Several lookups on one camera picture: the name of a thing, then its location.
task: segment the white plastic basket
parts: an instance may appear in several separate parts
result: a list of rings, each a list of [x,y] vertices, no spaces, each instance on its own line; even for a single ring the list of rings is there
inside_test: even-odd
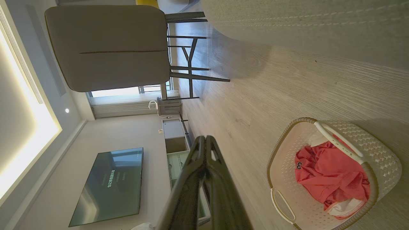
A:
[[[323,210],[295,179],[295,154],[308,145],[309,137],[319,130],[346,155],[362,165],[370,186],[368,202],[353,216],[338,220]],[[333,137],[335,134],[353,151]],[[364,216],[399,181],[402,166],[396,155],[362,128],[346,121],[317,121],[299,118],[286,128],[267,165],[271,199],[277,212],[296,229],[343,230]]]

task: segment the wooden floor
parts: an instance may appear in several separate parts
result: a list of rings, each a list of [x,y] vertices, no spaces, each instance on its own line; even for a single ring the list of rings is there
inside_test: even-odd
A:
[[[200,11],[199,4],[190,11]],[[235,41],[208,23],[179,23],[173,32],[209,37],[198,42],[193,66],[211,70],[196,74],[231,79],[194,80],[200,98],[184,100],[183,114],[194,136],[216,138],[255,230],[292,229],[271,203],[266,165],[285,127],[299,117],[350,121],[396,153],[400,182],[350,229],[409,229],[409,73]],[[174,65],[187,65],[181,50],[172,51]],[[188,80],[179,85],[188,97]]]

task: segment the television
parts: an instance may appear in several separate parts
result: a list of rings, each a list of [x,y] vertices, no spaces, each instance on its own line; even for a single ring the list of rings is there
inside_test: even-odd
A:
[[[143,148],[99,153],[68,227],[139,214]]]

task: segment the window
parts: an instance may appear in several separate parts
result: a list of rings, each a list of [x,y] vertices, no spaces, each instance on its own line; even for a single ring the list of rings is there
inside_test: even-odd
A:
[[[173,79],[171,78],[166,82],[166,90],[173,90]],[[107,96],[121,96],[121,95],[135,95],[145,92],[158,92],[160,91],[160,85],[150,85],[150,86],[137,86],[123,89],[112,89],[112,90],[98,90],[92,91],[90,96],[92,97],[107,97]]]

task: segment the cable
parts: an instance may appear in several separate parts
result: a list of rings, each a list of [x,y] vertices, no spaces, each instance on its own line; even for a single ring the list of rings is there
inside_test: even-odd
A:
[[[166,117],[161,117],[161,116],[159,116],[159,108],[157,107],[157,102],[156,101],[150,101],[149,102],[149,104],[148,104],[148,108],[149,108],[149,110],[151,110],[151,103],[154,103],[155,104],[155,107],[156,107],[156,109],[157,109],[157,115],[158,115],[158,117],[160,117],[160,118],[171,118],[172,117],[172,115],[168,115],[168,116],[166,116]]]
[[[171,118],[172,117],[172,115],[170,115],[170,116],[166,116],[166,117],[161,117],[161,116],[159,116],[160,118]]]

